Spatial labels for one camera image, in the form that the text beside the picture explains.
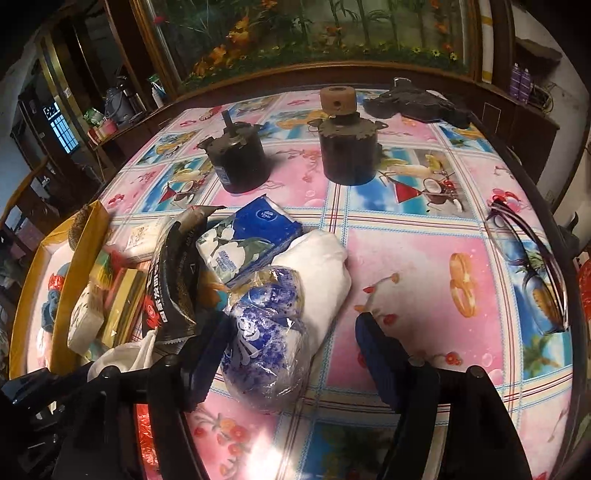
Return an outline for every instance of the white bottle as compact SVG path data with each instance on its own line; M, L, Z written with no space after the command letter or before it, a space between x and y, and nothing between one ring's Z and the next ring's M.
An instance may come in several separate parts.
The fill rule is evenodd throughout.
M162 108L164 106L164 102L162 101L160 95L158 94L158 91L154 87L152 87L152 98L154 99L154 102L156 102L156 106L158 108Z

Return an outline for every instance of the window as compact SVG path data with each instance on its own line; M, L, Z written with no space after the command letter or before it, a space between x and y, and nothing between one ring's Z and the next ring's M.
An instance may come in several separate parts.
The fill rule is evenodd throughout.
M73 151L78 146L78 140L76 140L72 130L66 123L66 119L61 114L57 103L53 102L53 105L43 107L43 111L66 153Z

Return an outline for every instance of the eyeglasses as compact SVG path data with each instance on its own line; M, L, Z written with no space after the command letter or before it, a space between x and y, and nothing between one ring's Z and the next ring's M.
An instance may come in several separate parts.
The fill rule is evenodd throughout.
M526 249L516 227L535 243L537 251ZM566 331L569 320L564 277L556 259L540 237L523 218L499 199L491 204L485 228L507 263L519 267L518 270L525 273L522 293L540 333L550 335Z

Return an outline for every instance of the blue label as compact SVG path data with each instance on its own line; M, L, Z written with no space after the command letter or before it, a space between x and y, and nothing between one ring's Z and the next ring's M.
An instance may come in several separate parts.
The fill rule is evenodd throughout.
M259 217L261 220L275 220L277 218L277 212L275 210L259 210L256 213L256 216Z
M216 167L216 166L214 166L214 169L217 173L218 178L222 182L222 184L223 185L230 185L230 178L228 177L226 170L224 170L223 167Z

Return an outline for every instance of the plastic tablecloth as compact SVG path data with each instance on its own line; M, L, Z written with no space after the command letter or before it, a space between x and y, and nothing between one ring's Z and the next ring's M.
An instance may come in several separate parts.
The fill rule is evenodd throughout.
M358 90L358 103L380 92ZM226 192L197 146L221 134L222 108L186 110L102 195L113 216L108 243L125 245L134 226L189 205L225 205L214 215L222 218L267 194L304 226L337 235L349 253L353 285L290 411L249 410L218 373L206 401L187 414L212 480L375 478L398 416L380 401L356 344L355 319L363 311L408 353L437 367L482 366L513 419L534 479L549 477L570 401L571 338L540 336L522 288L525 272L508 265L487 236L484 219L500 196L545 238L525 193L484 136L474 126L460 130L396 115L378 133L384 157L376 177L347 187L325 178L317 133L307 125L323 116L317 90L223 108L235 121L264 126L265 153L275 164L269 180L245 194ZM438 186L443 202L432 195ZM136 328L134 338L140 335ZM448 417L449 406L440 405L425 479L437 476ZM160 477L153 461L144 463L149 478Z

